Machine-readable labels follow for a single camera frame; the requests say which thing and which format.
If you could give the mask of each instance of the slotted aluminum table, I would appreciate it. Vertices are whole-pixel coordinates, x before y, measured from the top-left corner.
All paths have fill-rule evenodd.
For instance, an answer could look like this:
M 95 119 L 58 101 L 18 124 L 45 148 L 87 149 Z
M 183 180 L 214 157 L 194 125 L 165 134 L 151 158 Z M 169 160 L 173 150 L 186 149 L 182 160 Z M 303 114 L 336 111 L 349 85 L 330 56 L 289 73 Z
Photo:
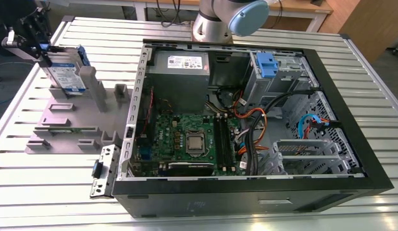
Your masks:
M 77 18 L 62 22 L 53 43 L 82 44 L 105 86 L 133 88 L 143 38 L 189 41 L 190 26 Z M 354 44 L 340 35 L 279 30 L 259 30 L 234 42 L 318 51 L 396 188 L 316 214 L 134 219 L 115 199 L 89 199 L 98 153 L 25 153 L 51 96 L 35 65 L 0 120 L 2 230 L 398 230 L 398 101 Z

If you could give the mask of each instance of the sticker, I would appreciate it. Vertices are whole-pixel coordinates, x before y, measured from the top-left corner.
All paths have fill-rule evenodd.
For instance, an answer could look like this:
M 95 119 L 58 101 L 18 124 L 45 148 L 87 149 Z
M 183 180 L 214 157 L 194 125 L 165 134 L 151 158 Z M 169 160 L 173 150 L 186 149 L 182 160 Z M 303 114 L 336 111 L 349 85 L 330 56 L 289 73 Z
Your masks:
M 242 103 L 243 106 L 247 104 L 246 100 L 242 98 L 239 98 L 238 101 L 239 101 L 239 103 Z
M 197 56 L 170 56 L 167 67 L 178 69 L 203 69 L 202 57 Z
M 50 71 L 66 91 L 71 94 L 82 94 L 86 87 L 82 78 L 75 74 L 77 68 L 74 64 L 53 63 Z
M 317 13 L 330 13 L 330 11 L 316 10 Z
M 247 166 L 247 165 L 249 165 L 249 164 L 247 164 L 246 162 L 241 161 L 239 168 L 246 169 L 246 166 Z

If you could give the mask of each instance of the power supply label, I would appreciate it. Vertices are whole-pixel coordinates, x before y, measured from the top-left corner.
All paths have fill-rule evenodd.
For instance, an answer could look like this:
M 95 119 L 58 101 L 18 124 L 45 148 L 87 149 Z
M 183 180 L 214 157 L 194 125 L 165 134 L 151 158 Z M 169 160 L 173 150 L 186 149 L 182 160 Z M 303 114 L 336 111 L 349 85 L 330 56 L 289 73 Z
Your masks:
M 203 69 L 202 57 L 197 56 L 170 56 L 167 67 L 177 69 Z
M 74 64 L 53 63 L 50 68 L 54 78 L 61 87 L 71 94 L 82 94 L 86 90 L 83 80 L 77 75 L 77 67 Z

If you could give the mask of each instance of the motherboard chip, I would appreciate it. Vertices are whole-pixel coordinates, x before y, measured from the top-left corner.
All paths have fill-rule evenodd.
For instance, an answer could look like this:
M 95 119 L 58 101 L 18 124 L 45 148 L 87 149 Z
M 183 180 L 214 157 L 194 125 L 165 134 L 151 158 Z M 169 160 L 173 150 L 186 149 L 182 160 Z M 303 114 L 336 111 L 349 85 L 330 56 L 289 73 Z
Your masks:
M 203 144 L 202 137 L 190 137 L 187 149 L 202 150 L 202 144 Z
M 205 152 L 205 132 L 202 130 L 189 130 L 186 132 L 186 153 L 191 157 L 199 157 Z

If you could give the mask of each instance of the metal bracket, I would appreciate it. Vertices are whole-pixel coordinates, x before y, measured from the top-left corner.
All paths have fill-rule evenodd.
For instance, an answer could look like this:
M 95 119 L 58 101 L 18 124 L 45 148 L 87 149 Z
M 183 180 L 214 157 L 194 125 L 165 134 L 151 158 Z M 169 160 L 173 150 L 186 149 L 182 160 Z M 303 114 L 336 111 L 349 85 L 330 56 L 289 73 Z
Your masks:
M 113 196 L 121 148 L 114 144 L 105 146 L 93 170 L 91 199 L 110 199 Z

